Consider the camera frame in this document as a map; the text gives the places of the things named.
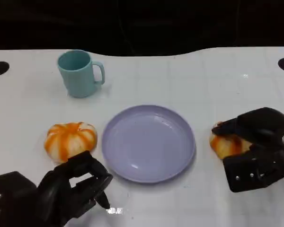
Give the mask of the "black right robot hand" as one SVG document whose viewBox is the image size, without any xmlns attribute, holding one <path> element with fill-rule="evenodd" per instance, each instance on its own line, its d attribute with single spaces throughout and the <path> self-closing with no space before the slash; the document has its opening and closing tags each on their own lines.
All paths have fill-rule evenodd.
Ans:
<svg viewBox="0 0 284 227">
<path fill-rule="evenodd" d="M 263 107 L 219 122 L 210 146 L 232 192 L 266 188 L 284 178 L 284 114 Z"/>
</svg>

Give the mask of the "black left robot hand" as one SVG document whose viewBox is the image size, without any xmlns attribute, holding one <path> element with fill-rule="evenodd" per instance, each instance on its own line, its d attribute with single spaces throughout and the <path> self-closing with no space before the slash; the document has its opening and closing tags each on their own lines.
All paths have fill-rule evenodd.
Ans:
<svg viewBox="0 0 284 227">
<path fill-rule="evenodd" d="M 46 227 L 63 227 L 99 204 L 110 208 L 104 190 L 113 176 L 84 151 L 49 171 L 37 188 L 36 216 Z"/>
</svg>

